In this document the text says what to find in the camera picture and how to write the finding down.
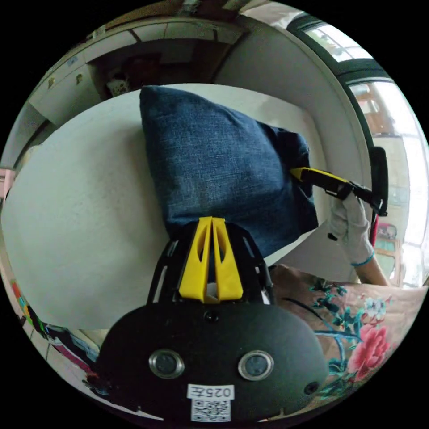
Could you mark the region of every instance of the white glove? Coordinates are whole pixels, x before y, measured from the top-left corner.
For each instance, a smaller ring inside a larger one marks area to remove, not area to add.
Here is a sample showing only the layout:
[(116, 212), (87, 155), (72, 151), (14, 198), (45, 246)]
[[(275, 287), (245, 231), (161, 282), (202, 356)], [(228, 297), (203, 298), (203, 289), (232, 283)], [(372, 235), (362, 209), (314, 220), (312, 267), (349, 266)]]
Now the white glove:
[(353, 193), (344, 201), (332, 198), (328, 230), (338, 239), (353, 266), (364, 265), (374, 256), (369, 228), (363, 204)]

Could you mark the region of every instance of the white bed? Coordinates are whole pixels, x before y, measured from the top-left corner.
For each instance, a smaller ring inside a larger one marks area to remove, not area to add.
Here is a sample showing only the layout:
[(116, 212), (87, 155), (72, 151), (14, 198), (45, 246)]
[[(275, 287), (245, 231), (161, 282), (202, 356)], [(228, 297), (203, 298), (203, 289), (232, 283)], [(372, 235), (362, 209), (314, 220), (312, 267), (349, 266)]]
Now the white bed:
[[(240, 88), (171, 87), (300, 133), (312, 166), (326, 168), (313, 120), (302, 109)], [(319, 189), (315, 206), (322, 223), (328, 199)], [(19, 287), (44, 322), (109, 329), (144, 304), (168, 236), (145, 156), (139, 91), (96, 105), (55, 131), (17, 177), (1, 225)]]

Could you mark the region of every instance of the lens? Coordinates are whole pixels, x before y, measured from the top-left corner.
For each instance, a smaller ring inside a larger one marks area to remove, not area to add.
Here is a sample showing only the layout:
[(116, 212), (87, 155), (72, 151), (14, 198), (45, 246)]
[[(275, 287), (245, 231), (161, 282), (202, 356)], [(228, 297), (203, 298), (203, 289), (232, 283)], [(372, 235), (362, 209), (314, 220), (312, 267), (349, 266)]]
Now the lens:
[(162, 349), (152, 353), (149, 358), (151, 371), (162, 379), (175, 379), (185, 369), (182, 358), (172, 350)]
[(246, 361), (245, 368), (248, 374), (257, 377), (267, 371), (268, 362), (262, 356), (252, 356)]
[(250, 381), (260, 381), (273, 370), (274, 360), (266, 352), (255, 350), (245, 354), (238, 364), (240, 375)]

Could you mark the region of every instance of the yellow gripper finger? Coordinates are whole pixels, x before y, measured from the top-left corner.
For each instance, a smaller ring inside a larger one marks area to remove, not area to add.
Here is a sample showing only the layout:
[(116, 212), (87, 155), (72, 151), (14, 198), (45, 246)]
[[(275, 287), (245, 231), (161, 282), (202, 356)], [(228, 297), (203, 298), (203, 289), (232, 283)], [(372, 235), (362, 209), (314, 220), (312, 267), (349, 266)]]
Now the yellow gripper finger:
[(206, 299), (210, 262), (210, 236), (212, 217), (200, 218), (186, 261), (179, 294), (182, 298)]
[(225, 219), (213, 218), (214, 267), (218, 288), (218, 300), (230, 301), (243, 296), (243, 286), (228, 238)]
[(309, 168), (309, 167), (292, 168), (291, 170), (289, 170), (289, 172), (291, 173), (292, 176), (296, 177), (300, 181), (305, 180), (305, 174), (307, 172), (308, 173), (315, 172), (315, 173), (319, 173), (319, 174), (322, 174), (324, 176), (330, 177), (332, 179), (336, 179), (338, 181), (348, 183), (348, 181), (346, 179), (343, 179), (342, 177), (335, 176), (331, 173), (328, 173), (327, 171), (318, 170), (316, 168)]

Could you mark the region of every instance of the pillow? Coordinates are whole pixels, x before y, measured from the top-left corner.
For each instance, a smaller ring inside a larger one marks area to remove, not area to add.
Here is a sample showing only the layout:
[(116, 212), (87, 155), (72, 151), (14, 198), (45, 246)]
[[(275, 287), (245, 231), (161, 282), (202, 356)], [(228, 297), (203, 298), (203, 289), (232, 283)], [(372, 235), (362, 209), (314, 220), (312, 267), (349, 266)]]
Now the pillow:
[(309, 167), (299, 134), (160, 86), (142, 88), (140, 112), (170, 236), (202, 216), (225, 218), (248, 230), (266, 257), (318, 226), (312, 186), (289, 174)]

